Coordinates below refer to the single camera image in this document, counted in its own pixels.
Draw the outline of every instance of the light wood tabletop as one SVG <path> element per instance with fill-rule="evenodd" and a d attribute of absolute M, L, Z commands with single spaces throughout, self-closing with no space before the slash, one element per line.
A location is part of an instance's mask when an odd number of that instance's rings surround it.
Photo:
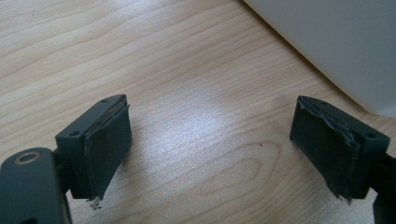
<path fill-rule="evenodd" d="M 1 1 L 0 162 L 125 93 L 133 146 L 101 209 L 74 223 L 374 223 L 336 199 L 289 140 L 298 95 L 327 101 L 392 140 L 244 2 Z"/>

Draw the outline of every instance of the wooden surface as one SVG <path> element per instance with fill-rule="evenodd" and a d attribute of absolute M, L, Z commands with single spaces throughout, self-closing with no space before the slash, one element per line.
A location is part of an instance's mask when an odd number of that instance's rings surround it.
<path fill-rule="evenodd" d="M 298 95 L 391 138 L 234 0 L 1 1 L 0 161 L 126 93 L 134 143 L 102 201 L 74 223 L 373 223 L 370 192 L 337 200 L 289 140 Z M 395 156 L 395 142 L 389 153 Z"/>

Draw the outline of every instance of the round joint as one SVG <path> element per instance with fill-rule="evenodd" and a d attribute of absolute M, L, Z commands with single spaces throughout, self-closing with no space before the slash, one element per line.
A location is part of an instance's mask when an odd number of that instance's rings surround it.
<path fill-rule="evenodd" d="M 40 153 L 37 151 L 26 152 L 21 154 L 17 159 L 15 159 L 14 162 L 17 165 L 24 165 L 37 160 L 39 157 L 40 157 Z"/>

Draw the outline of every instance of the wooden table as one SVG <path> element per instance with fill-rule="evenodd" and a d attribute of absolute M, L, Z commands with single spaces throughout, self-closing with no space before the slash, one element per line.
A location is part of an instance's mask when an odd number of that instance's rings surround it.
<path fill-rule="evenodd" d="M 134 143 L 102 209 L 74 223 L 373 223 L 370 191 L 336 199 L 289 140 L 298 95 L 391 138 L 236 0 L 0 2 L 0 162 L 126 93 Z M 396 154 L 391 141 L 389 153 Z"/>

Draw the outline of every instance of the white object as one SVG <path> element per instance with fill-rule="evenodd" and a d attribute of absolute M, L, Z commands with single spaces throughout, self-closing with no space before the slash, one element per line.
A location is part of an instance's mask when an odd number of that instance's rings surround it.
<path fill-rule="evenodd" d="M 396 118 L 396 0 L 245 0 L 369 112 Z"/>

